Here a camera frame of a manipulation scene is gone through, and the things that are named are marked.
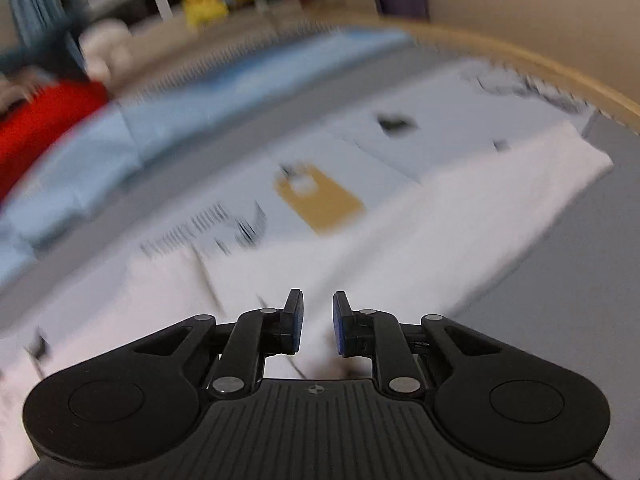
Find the white t-shirt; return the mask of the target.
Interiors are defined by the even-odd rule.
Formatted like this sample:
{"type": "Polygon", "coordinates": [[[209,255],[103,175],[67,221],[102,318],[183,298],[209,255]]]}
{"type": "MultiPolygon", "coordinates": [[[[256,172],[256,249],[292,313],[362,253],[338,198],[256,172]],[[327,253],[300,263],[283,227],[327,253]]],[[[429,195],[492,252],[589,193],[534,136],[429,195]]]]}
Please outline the white t-shirt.
{"type": "Polygon", "coordinates": [[[193,246],[154,261],[129,256],[111,292],[92,292],[85,276],[56,290],[2,340],[2,477],[14,479],[35,463],[22,407],[43,377],[192,315],[231,322],[248,310],[281,307],[293,288],[305,297],[302,348],[269,359],[267,375],[359,372],[363,359],[337,356],[334,292],[405,322],[449,314],[513,266],[612,166],[563,124],[459,159],[374,209],[318,168],[294,168],[276,189],[308,234],[235,252],[193,246]]]}

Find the white folded clothes pile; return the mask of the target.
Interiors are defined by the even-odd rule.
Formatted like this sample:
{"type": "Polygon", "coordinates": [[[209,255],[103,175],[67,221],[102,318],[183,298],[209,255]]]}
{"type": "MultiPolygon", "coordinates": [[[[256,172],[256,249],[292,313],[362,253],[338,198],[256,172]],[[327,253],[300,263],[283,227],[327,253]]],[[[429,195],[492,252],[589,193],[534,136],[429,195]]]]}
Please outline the white folded clothes pile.
{"type": "Polygon", "coordinates": [[[129,27],[114,18],[95,22],[84,30],[78,41],[88,78],[107,84],[125,73],[132,64],[131,39],[129,27]]]}

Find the grey mattress cover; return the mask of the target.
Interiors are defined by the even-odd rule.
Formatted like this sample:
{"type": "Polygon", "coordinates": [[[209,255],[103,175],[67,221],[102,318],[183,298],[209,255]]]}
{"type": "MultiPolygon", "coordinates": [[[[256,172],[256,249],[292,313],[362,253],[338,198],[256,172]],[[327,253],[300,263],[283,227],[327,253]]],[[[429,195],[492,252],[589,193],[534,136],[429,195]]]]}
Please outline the grey mattress cover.
{"type": "MultiPolygon", "coordinates": [[[[405,46],[331,78],[409,49],[452,58],[405,46]]],[[[474,330],[595,382],[612,408],[597,462],[617,479],[634,479],[639,474],[639,140],[595,112],[579,132],[610,156],[612,169],[513,266],[452,314],[474,330]]],[[[1,313],[1,342],[37,309],[11,321],[1,313]]]]}

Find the light blue blanket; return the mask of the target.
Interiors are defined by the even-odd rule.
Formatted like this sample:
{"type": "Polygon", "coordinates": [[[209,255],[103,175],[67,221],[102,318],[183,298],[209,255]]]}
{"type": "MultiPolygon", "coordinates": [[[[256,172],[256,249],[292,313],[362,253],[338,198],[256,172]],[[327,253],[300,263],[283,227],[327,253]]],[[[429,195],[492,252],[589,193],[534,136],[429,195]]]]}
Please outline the light blue blanket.
{"type": "Polygon", "coordinates": [[[233,50],[181,88],[108,104],[49,148],[4,201],[2,285],[33,266],[55,237],[95,214],[116,188],[174,148],[410,41],[397,29],[307,32],[233,50]]]}

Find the red knitted garment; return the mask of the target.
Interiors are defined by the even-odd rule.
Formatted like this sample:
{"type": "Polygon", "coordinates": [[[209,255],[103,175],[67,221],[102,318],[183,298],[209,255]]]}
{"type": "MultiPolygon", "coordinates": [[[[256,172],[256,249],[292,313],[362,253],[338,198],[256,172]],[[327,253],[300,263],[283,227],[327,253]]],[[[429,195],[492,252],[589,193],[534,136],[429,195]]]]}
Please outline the red knitted garment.
{"type": "Polygon", "coordinates": [[[52,144],[110,102],[96,81],[61,80],[1,118],[1,199],[52,144]]]}

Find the printed light grey bed sheet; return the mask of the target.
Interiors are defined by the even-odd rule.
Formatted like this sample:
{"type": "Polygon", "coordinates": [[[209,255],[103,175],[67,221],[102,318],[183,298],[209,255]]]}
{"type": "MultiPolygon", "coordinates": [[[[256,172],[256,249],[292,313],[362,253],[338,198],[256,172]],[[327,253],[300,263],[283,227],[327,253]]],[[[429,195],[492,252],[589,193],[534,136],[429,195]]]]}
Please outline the printed light grey bed sheet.
{"type": "Polygon", "coordinates": [[[106,295],[129,256],[235,252],[308,234],[276,189],[298,166],[318,168],[374,209],[459,159],[558,125],[584,131],[591,115],[574,96],[479,60],[386,55],[231,117],[153,162],[2,294],[2,316],[15,320],[85,276],[106,295]]]}

